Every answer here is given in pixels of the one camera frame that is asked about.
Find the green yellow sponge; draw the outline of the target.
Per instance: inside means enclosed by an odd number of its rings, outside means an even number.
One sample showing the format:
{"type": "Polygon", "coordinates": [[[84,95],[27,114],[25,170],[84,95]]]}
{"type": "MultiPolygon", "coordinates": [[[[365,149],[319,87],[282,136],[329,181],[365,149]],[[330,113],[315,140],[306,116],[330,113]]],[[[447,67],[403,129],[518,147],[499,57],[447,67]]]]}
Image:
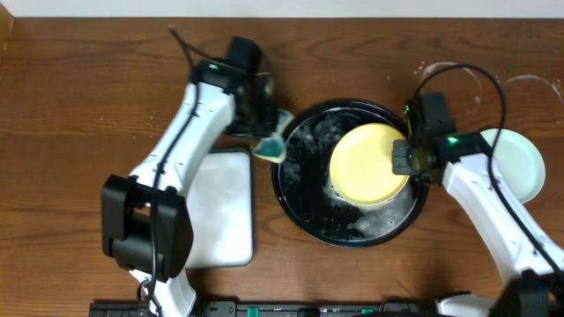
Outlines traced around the green yellow sponge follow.
{"type": "Polygon", "coordinates": [[[278,124],[276,129],[270,136],[261,139],[252,149],[251,153],[255,157],[270,161],[274,164],[282,163],[286,159],[286,141],[283,138],[283,132],[293,118],[292,113],[280,108],[278,110],[278,124]]]}

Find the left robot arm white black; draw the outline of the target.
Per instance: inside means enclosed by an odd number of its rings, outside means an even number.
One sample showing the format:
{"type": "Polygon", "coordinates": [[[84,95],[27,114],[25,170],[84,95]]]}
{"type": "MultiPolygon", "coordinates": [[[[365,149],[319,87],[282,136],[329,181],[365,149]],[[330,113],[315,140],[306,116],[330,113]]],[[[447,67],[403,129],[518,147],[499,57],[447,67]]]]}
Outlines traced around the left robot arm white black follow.
{"type": "Polygon", "coordinates": [[[292,116],[277,107],[273,92],[266,63],[199,63],[156,146],[128,176],[107,178],[102,249],[138,281],[131,311],[187,316],[197,300],[189,269],[250,262],[250,164],[212,146],[224,134],[255,140],[274,146],[281,160],[281,130],[292,116]]]}

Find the yellow plate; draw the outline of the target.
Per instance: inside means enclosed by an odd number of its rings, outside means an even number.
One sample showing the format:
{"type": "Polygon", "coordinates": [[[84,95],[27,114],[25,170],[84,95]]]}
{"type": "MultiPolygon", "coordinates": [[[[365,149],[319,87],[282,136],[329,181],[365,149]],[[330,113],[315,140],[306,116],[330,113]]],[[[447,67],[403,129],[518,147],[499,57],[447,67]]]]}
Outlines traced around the yellow plate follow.
{"type": "Polygon", "coordinates": [[[330,156],[330,181],[347,202],[361,206],[384,203],[408,182],[392,172],[395,141],[404,135],[384,123],[363,124],[347,132],[330,156]]]}

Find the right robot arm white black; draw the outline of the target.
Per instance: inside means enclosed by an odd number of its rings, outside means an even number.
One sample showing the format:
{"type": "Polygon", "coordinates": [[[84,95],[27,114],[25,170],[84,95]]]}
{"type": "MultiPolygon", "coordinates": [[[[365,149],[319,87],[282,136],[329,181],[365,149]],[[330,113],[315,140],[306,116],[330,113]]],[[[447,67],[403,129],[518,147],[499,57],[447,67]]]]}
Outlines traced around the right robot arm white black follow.
{"type": "Polygon", "coordinates": [[[437,182],[470,218],[505,284],[496,300],[440,299],[440,316],[562,316],[563,249],[513,193],[495,157],[505,130],[411,134],[393,143],[393,172],[437,182]]]}

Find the light green plate top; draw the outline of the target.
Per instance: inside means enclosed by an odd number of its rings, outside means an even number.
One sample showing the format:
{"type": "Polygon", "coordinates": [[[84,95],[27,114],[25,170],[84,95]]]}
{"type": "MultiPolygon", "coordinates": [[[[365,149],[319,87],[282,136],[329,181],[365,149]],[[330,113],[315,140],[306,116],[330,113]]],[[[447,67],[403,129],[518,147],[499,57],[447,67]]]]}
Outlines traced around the light green plate top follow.
{"type": "Polygon", "coordinates": [[[494,156],[512,198],[527,203],[540,193],[545,184],[545,162],[532,141],[503,129],[494,156]]]}

